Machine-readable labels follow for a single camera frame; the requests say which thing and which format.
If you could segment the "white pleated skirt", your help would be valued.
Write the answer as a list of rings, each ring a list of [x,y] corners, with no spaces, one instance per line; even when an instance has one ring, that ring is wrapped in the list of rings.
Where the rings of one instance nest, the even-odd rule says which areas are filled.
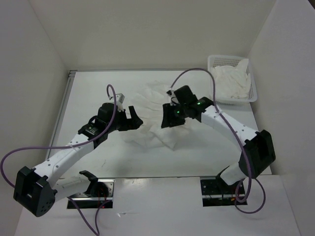
[[[136,130],[122,132],[123,141],[136,143],[147,149],[161,147],[174,149],[179,141],[190,134],[191,120],[186,121],[184,125],[161,128],[162,105],[170,102],[170,97],[166,94],[168,90],[168,85],[153,81],[135,93],[130,101],[143,124]]]

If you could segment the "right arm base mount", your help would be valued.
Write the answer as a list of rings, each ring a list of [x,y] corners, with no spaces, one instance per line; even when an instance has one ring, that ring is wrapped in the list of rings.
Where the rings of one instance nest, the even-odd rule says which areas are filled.
[[[203,207],[225,207],[233,205],[247,205],[247,202],[236,202],[236,187],[238,182],[233,185],[224,185],[215,177],[200,179]]]

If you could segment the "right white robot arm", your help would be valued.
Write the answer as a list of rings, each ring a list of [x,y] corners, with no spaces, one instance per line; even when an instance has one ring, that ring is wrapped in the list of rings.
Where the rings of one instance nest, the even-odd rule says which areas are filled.
[[[198,99],[189,86],[167,91],[170,103],[163,104],[161,127],[184,125],[191,118],[205,124],[230,140],[241,151],[237,163],[223,169],[216,180],[216,188],[227,193],[233,184],[245,178],[257,178],[276,159],[271,134],[256,131],[223,112],[214,102]]]

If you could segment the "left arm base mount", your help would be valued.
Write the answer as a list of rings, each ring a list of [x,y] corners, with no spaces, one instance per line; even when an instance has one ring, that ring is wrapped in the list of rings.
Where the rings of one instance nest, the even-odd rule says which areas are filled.
[[[87,187],[80,187],[83,192],[76,192],[70,198],[80,209],[97,209],[102,204],[101,208],[113,207],[114,179],[96,177],[86,170],[80,171],[78,177],[87,181]]]

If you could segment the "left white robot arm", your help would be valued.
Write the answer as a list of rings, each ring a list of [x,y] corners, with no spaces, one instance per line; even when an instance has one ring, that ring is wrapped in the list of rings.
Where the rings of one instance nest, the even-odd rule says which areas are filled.
[[[113,103],[104,103],[87,124],[82,126],[74,138],[47,161],[33,167],[23,167],[17,174],[13,198],[34,216],[46,214],[56,201],[73,194],[84,193],[93,196],[101,192],[108,194],[104,184],[89,171],[80,171],[78,175],[61,179],[61,176],[82,157],[94,151],[107,140],[114,131],[136,130],[142,124],[133,106],[129,106],[130,118],[125,109],[119,109]]]

